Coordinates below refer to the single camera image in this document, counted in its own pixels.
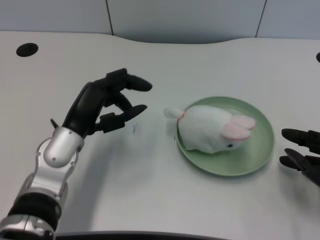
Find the round hole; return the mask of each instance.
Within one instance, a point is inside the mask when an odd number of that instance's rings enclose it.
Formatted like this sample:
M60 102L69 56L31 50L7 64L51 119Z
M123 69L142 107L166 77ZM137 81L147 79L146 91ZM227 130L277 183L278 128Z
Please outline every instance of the round hole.
M35 43L25 43L22 44L20 47L17 48L16 50L16 54L19 57L30 57L33 54L35 54L36 52L38 52L38 45Z

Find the bunny ear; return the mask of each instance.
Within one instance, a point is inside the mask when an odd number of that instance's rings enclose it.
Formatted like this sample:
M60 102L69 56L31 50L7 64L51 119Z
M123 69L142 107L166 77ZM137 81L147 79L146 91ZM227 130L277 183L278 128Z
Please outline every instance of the bunny ear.
M231 123L249 130L253 130L256 126L256 121L245 115L233 115L230 121Z
M230 140L243 141L251 137L251 132L233 122L227 123L223 130L222 136Z

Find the bunny tail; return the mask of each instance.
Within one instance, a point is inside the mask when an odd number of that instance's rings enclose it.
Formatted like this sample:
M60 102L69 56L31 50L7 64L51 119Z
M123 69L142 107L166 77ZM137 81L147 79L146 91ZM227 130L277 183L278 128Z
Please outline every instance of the bunny tail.
M163 111L164 115L170 119L180 119L184 115L184 111L181 111L178 108L169 107Z

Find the green plate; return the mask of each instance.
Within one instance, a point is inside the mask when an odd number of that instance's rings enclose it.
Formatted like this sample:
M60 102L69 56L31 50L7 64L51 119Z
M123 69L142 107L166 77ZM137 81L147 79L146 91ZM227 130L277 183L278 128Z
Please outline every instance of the green plate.
M212 174L240 176L261 168L271 159L275 144L274 132L268 119L257 108L232 97L214 96L198 100L186 109L197 105L214 106L232 114L247 115L255 119L256 127L251 138L240 148L214 154L186 150L177 128L177 143L182 153L194 165Z

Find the stuffed bunny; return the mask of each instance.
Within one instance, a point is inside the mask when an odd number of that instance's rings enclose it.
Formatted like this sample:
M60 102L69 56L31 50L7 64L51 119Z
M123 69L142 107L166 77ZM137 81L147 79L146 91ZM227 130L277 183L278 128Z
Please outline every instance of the stuffed bunny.
M179 133L186 150L213 154L234 150L251 137L256 121L245 115L233 115L218 107L198 105L186 111L166 108L167 118L178 119Z

